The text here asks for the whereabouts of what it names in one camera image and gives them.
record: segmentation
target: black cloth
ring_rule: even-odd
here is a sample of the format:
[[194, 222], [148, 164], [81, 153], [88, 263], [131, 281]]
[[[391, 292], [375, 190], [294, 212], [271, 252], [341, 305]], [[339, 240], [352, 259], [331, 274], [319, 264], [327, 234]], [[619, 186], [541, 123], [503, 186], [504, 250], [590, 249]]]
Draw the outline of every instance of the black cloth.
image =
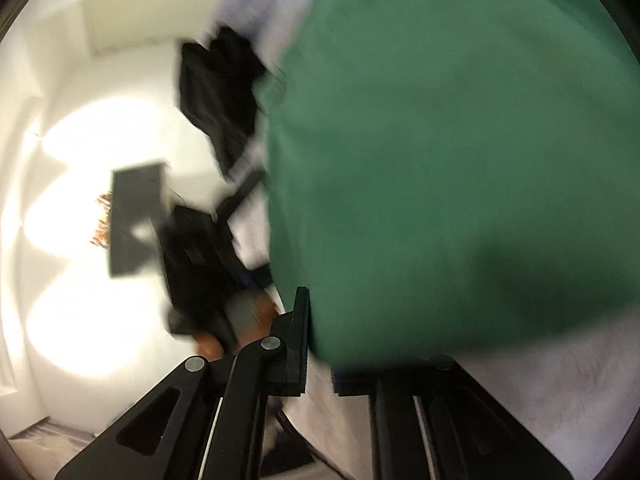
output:
[[180, 110], [209, 137], [224, 176], [255, 133], [252, 84], [264, 72], [249, 40], [229, 27], [220, 29], [208, 50], [182, 44]]

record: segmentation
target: green cloth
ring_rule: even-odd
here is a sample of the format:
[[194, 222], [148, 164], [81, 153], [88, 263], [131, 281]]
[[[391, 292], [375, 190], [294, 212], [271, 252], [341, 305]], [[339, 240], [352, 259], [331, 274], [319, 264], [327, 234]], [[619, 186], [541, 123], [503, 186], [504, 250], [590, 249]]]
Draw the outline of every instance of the green cloth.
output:
[[332, 366], [638, 300], [640, 67], [598, 0], [315, 0], [258, 94], [274, 280]]

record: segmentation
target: black cable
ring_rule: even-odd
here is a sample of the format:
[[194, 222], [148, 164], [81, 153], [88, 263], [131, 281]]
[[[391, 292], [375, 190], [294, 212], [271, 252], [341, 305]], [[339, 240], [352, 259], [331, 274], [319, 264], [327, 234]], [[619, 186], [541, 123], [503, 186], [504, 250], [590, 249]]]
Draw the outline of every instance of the black cable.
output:
[[338, 469], [338, 466], [331, 462], [327, 457], [325, 457], [322, 453], [320, 453], [305, 437], [303, 437], [300, 432], [293, 426], [289, 417], [284, 413], [282, 409], [278, 410], [275, 413], [276, 420], [281, 425], [282, 429], [286, 431], [291, 438], [305, 446], [309, 453], [320, 462], [322, 462], [325, 466], [331, 469], [334, 473], [336, 473], [342, 480], [355, 480], [354, 477], [349, 476]]

